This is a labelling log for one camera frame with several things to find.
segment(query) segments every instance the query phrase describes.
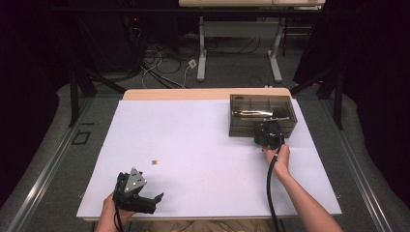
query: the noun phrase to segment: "black curtain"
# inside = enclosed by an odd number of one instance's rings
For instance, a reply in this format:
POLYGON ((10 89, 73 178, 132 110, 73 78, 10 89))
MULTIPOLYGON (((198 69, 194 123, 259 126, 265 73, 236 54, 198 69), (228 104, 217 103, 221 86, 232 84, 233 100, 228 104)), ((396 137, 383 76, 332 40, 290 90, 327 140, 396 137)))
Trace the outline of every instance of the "black curtain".
MULTIPOLYGON (((370 157, 392 190, 410 206, 409 3, 328 0, 323 10, 347 9, 361 13, 318 20, 294 81, 308 83, 325 70, 342 71, 343 92, 357 105, 370 157)), ((332 82, 335 75, 322 80, 332 82)))
POLYGON ((58 107, 56 91, 69 76, 36 1, 0 1, 0 44, 3 206, 38 150, 58 107))

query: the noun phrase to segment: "table top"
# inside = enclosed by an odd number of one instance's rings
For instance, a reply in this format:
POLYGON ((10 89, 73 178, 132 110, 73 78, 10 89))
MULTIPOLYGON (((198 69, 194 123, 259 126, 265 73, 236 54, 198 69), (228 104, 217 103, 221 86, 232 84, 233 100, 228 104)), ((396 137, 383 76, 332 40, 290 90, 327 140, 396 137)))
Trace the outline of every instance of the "table top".
POLYGON ((181 7, 322 6, 326 0, 179 0, 181 7))
MULTIPOLYGON (((287 89, 129 90, 119 102, 77 216, 98 220, 119 172, 142 171, 140 195, 164 192, 153 215, 137 219, 269 218, 268 163, 252 138, 228 136, 230 94, 285 95, 287 89)), ((290 170, 325 209, 341 214, 298 103, 286 143, 290 170)), ((297 213, 278 179, 272 182, 278 217, 297 213)))

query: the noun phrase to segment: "white table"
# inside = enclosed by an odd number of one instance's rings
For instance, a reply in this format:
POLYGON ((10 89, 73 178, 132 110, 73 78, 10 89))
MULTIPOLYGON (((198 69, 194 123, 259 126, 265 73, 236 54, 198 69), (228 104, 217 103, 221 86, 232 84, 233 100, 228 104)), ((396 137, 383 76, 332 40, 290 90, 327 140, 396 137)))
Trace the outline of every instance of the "white table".
MULTIPOLYGON (((130 173, 135 167, 148 181, 141 196, 153 198, 164 192, 155 213, 137 214, 137 219, 269 218, 265 156, 252 138, 228 136, 229 94, 252 93, 289 95, 285 89, 270 88, 126 93, 77 216, 98 220, 119 172, 130 173), (167 96, 171 100, 163 101, 167 96)), ((339 215, 340 207, 302 112, 293 103, 298 124, 286 139, 291 147, 290 170, 330 214, 339 215)), ((278 217, 297 215, 275 176, 272 194, 278 217)))
MULTIPOLYGON (((325 0, 179 0, 180 7, 305 7, 322 6, 325 0)), ((239 37, 239 38, 275 38, 268 58, 275 82, 281 82, 277 54, 283 26, 277 21, 204 21, 199 18, 199 62, 197 80, 205 79, 206 49, 205 38, 239 37)))

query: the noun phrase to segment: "human hand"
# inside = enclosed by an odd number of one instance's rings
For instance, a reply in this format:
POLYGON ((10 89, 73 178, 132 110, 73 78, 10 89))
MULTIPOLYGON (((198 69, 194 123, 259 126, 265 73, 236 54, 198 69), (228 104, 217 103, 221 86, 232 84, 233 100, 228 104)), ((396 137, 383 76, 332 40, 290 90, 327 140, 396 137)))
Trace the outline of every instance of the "human hand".
MULTIPOLYGON (((117 221, 117 217, 115 217, 115 204, 112 199, 113 192, 109 194, 106 199, 103 201, 102 205, 102 214, 100 216, 99 225, 97 226, 96 232, 117 232, 117 227, 115 226, 115 221, 117 221)), ((130 219, 132 215, 136 212, 130 212, 125 210, 119 210, 121 223, 124 225, 130 219)))
MULTIPOLYGON (((263 152, 265 152, 266 160, 268 163, 271 163, 272 159, 274 158, 275 154, 277 153, 278 149, 272 150, 269 147, 263 146, 263 152)), ((290 176, 289 172, 289 157, 290 157, 290 150, 287 144, 282 144, 280 147, 280 151, 278 154, 277 162, 274 166, 274 171, 277 174, 279 180, 282 180, 285 177, 290 176)))

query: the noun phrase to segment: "human arm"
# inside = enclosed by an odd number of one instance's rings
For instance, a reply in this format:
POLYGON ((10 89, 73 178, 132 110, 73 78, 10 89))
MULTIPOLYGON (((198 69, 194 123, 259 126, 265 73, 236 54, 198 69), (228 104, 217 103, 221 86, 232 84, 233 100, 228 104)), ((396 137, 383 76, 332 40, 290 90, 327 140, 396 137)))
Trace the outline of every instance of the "human arm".
MULTIPOLYGON (((263 147, 268 162, 271 162, 276 151, 263 147)), ((283 184, 289 197, 302 220, 306 231, 311 232, 333 232, 342 231, 332 216, 321 206, 289 172, 290 150, 287 144, 280 147, 278 160, 275 163, 274 171, 278 179, 283 184)))
MULTIPOLYGON (((117 232, 117 228, 115 226, 114 218, 115 217, 115 204, 112 200, 113 193, 109 194, 106 199, 103 201, 102 204, 102 214, 100 216, 99 225, 97 226, 96 232, 117 232)), ((121 223, 124 225, 130 219, 135 212, 119 210, 121 223)))

